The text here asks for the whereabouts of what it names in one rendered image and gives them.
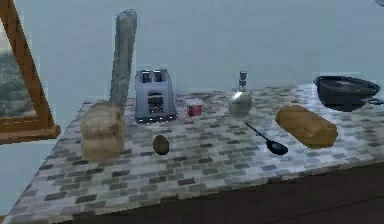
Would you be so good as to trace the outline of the red and white yogurt cup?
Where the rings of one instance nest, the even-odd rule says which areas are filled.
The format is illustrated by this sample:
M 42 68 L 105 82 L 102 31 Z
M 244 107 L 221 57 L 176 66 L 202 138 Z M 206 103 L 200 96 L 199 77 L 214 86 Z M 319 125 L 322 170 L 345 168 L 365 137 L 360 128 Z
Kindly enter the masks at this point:
M 186 101 L 187 113 L 189 116 L 200 116 L 203 101 L 201 99 L 188 99 Z

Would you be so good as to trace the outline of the silver toaster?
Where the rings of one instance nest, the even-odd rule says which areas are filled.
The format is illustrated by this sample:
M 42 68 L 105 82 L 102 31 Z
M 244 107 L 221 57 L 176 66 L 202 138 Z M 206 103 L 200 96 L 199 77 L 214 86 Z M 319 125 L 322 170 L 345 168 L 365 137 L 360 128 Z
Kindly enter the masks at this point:
M 135 120 L 139 124 L 177 119 L 172 81 L 166 69 L 143 69 L 135 76 Z

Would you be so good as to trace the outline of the brown potato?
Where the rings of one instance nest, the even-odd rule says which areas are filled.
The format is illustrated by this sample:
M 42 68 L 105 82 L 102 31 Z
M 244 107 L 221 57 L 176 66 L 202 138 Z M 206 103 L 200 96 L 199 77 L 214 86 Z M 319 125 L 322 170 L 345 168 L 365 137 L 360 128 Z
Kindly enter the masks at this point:
M 153 140 L 153 150 L 158 155 L 166 155 L 170 151 L 167 138 L 163 135 L 157 135 Z

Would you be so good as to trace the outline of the round silver soap bottle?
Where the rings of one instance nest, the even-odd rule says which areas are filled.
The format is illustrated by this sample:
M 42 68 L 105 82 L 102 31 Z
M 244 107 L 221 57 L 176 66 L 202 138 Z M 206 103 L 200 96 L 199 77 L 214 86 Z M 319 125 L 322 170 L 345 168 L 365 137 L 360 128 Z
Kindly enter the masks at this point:
M 230 97 L 228 111 L 233 118 L 243 118 L 252 107 L 252 96 L 247 89 L 247 72 L 239 73 L 238 87 Z

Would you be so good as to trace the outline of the mosaic tiled kitchen counter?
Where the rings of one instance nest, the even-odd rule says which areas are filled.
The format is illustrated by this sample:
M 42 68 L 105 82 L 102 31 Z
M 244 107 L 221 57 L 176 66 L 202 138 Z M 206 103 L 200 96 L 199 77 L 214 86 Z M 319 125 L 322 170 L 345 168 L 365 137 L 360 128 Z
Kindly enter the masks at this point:
M 200 116 L 187 115 L 190 97 L 182 94 L 176 98 L 176 120 L 151 124 L 135 122 L 135 101 L 129 99 L 125 151 L 101 162 L 88 162 L 81 155 L 80 123 L 92 105 L 85 102 L 3 224 L 66 224 L 78 217 L 384 161 L 384 105 L 339 112 L 321 104 L 312 84 L 264 87 L 254 90 L 249 115 L 233 119 L 227 110 L 229 93 L 197 96 L 203 101 Z M 290 104 L 334 123 L 338 129 L 334 146 L 312 150 L 280 128 L 276 113 Z M 271 153 L 245 122 L 287 146 L 288 153 Z M 169 142 L 166 155 L 153 150 L 157 135 Z

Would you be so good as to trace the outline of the tall grey paper towel roll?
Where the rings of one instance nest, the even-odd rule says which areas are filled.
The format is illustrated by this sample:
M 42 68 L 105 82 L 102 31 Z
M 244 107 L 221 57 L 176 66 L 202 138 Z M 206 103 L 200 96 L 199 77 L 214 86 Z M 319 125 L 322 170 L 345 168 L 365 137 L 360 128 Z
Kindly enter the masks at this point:
M 118 106 L 121 112 L 125 111 L 128 96 L 136 30 L 135 9 L 125 10 L 117 15 L 110 102 Z

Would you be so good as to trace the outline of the black ladle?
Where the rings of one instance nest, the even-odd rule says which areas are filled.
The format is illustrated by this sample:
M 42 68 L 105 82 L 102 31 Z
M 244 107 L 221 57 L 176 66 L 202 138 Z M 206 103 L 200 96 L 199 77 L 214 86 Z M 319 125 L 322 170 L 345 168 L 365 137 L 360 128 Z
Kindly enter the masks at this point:
M 271 153 L 276 155 L 285 155 L 288 153 L 289 149 L 287 146 L 269 139 L 260 131 L 258 131 L 256 128 L 254 128 L 252 125 L 250 125 L 248 122 L 245 122 L 245 125 L 249 127 L 251 130 L 253 130 L 258 136 L 262 137 L 265 140 L 265 145 Z

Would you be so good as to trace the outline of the pale round bread loaf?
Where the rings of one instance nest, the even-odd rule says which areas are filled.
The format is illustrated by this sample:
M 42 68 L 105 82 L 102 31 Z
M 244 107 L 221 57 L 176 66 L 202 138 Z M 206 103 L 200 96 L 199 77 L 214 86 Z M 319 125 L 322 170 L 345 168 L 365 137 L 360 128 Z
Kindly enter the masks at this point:
M 81 124 L 81 152 L 85 160 L 103 161 L 124 151 L 125 120 L 120 108 L 108 101 L 92 105 Z

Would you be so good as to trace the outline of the brown oblong bread loaf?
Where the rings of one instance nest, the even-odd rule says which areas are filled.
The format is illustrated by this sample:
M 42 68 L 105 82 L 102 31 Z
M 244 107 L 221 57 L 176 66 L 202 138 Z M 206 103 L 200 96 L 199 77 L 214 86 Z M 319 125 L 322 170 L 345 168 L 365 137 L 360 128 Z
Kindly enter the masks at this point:
M 282 107 L 277 112 L 275 121 L 311 149 L 332 147 L 338 137 L 335 124 L 300 105 Z

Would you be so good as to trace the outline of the black frying pan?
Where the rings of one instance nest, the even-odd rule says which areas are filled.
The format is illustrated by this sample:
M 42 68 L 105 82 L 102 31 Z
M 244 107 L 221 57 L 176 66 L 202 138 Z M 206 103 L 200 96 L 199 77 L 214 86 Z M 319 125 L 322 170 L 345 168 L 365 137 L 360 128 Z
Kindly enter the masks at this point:
M 375 95 L 381 87 L 371 81 L 348 76 L 319 76 L 313 83 L 320 102 L 327 108 L 352 112 L 365 104 L 384 105 Z

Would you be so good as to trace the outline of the wooden framed window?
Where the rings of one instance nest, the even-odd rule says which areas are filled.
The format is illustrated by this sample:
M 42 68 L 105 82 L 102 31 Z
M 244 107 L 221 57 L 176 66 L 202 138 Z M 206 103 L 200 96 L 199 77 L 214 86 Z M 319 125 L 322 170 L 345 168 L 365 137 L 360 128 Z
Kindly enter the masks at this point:
M 34 117 L 0 118 L 0 144 L 56 139 L 61 128 L 51 114 L 14 0 L 0 0 L 0 19 L 36 112 Z

